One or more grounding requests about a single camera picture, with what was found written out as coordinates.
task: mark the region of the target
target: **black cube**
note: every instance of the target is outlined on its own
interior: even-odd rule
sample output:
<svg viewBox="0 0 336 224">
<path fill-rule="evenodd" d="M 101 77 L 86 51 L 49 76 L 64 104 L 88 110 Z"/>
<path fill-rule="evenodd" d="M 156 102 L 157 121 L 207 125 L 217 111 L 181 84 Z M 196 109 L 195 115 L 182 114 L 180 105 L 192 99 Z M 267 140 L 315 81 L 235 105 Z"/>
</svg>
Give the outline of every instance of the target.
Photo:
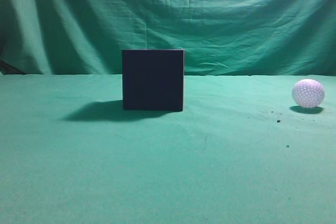
<svg viewBox="0 0 336 224">
<path fill-rule="evenodd" d="M 123 50 L 124 110 L 183 111 L 184 50 Z"/>
</svg>

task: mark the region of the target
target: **table surface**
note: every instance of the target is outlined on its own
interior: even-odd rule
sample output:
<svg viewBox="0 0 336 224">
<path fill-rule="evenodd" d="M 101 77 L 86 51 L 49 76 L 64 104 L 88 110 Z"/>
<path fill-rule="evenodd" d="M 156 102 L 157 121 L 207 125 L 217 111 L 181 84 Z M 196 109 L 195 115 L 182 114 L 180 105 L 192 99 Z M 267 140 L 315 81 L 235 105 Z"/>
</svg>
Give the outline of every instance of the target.
<svg viewBox="0 0 336 224">
<path fill-rule="evenodd" d="M 336 77 L 186 76 L 175 113 L 123 111 L 121 81 L 0 76 L 0 223 L 334 223 Z"/>
</svg>

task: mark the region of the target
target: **green backdrop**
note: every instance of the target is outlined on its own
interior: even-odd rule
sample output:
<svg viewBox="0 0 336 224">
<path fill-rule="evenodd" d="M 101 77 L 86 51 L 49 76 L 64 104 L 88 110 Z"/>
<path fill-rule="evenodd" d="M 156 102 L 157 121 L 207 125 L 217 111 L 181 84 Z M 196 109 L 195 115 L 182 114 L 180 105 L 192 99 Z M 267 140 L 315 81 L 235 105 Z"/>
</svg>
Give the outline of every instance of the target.
<svg viewBox="0 0 336 224">
<path fill-rule="evenodd" d="M 0 0 L 1 59 L 120 74 L 122 49 L 185 49 L 186 75 L 336 74 L 336 0 Z"/>
</svg>

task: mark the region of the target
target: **white ball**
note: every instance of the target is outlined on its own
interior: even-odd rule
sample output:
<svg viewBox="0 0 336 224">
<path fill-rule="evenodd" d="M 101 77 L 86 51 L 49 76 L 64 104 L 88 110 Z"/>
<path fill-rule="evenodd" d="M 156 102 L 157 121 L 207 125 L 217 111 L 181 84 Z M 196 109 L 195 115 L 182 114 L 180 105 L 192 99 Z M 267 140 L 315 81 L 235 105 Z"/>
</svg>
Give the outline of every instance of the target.
<svg viewBox="0 0 336 224">
<path fill-rule="evenodd" d="M 297 82 L 292 90 L 294 101 L 303 108 L 314 108 L 324 99 L 324 88 L 321 83 L 312 79 Z"/>
</svg>

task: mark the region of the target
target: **golf ball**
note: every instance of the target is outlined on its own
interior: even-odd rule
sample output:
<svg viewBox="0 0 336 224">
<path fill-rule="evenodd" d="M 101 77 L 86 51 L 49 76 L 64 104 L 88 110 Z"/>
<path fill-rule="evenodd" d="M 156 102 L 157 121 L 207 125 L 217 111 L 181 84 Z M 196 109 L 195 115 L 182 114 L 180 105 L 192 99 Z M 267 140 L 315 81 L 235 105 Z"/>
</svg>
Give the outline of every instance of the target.
<svg viewBox="0 0 336 224">
<path fill-rule="evenodd" d="M 297 82 L 292 90 L 294 101 L 303 108 L 314 108 L 324 99 L 324 88 L 321 83 L 312 79 Z"/>
</svg>

